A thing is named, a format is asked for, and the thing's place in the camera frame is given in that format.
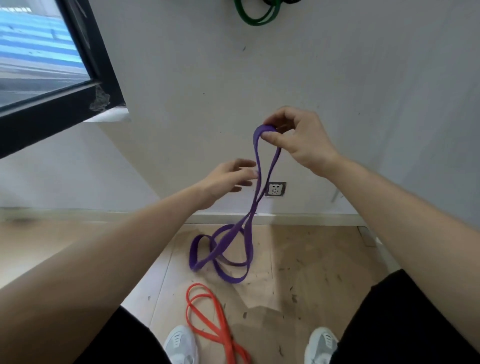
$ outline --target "wooden floor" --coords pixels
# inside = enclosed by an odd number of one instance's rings
[[[105,226],[78,221],[0,223],[0,287]],[[251,353],[254,363],[303,363],[310,333],[328,326],[340,338],[370,287],[386,276],[376,248],[364,244],[356,227],[329,226],[254,226],[255,258],[240,284],[223,282],[211,263],[191,272],[192,239],[217,228],[183,226],[123,303],[161,343],[172,328],[185,324],[185,291],[201,282],[224,305],[235,340]],[[202,249],[206,254],[207,244]],[[245,260],[241,237],[225,255]],[[236,276],[244,272],[225,269]],[[199,301],[197,307],[218,322],[208,300]],[[206,329],[200,320],[192,320]],[[197,343],[203,363],[225,362],[221,345],[202,338]]]

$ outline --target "person's right hand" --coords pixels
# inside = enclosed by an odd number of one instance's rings
[[[262,139],[285,149],[297,162],[321,177],[327,177],[341,158],[313,111],[285,106],[269,116],[264,124],[274,126],[277,133],[264,132]],[[284,135],[291,129],[295,129],[293,135]]]

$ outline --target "sneaker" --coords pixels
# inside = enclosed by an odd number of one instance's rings
[[[328,328],[316,328],[305,349],[305,364],[328,364],[338,340]]]
[[[163,345],[172,364],[198,364],[198,348],[192,330],[186,326],[174,328]]]

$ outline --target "black window frame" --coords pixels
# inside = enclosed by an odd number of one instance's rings
[[[55,0],[90,80],[0,108],[0,158],[125,106],[88,0]]]

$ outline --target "purple loop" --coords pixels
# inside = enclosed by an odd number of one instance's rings
[[[255,187],[255,195],[253,197],[252,207],[250,208],[250,211],[236,224],[224,225],[220,229],[215,231],[212,236],[200,234],[195,237],[195,239],[192,241],[192,245],[190,246],[190,259],[189,259],[190,269],[193,270],[194,272],[202,269],[202,267],[205,264],[207,264],[209,261],[212,261],[217,274],[224,281],[228,283],[240,283],[245,279],[245,277],[247,277],[248,271],[250,269],[250,264],[252,263],[252,260],[253,260],[253,242],[252,242],[253,216],[255,215],[255,212],[257,210],[258,204],[260,203],[260,200],[265,195],[268,181],[270,180],[270,175],[272,174],[273,168],[276,162],[278,161],[278,157],[280,156],[280,152],[281,152],[281,148],[276,149],[275,155],[272,160],[272,164],[270,165],[270,170],[268,171],[265,186],[262,189],[262,192],[260,193],[260,187],[262,185],[262,169],[260,167],[260,158],[258,157],[258,139],[260,138],[263,132],[274,132],[274,131],[276,130],[271,125],[260,125],[253,133],[253,148],[255,150],[255,157],[257,159],[258,180],[257,180],[257,186]],[[228,231],[228,232],[217,243],[215,238],[224,231]],[[247,256],[247,260],[241,263],[231,262],[223,256],[223,253],[226,251],[228,246],[231,244],[231,242],[239,232],[244,237],[245,255]],[[200,240],[204,236],[207,237],[210,241],[209,243],[210,254],[205,259],[202,259],[199,261],[198,260],[198,244],[200,243]],[[217,259],[225,264],[228,264],[229,266],[247,267],[247,271],[242,277],[239,277],[239,278],[231,277],[227,273],[225,273],[225,271],[221,268],[220,264],[217,262]]]

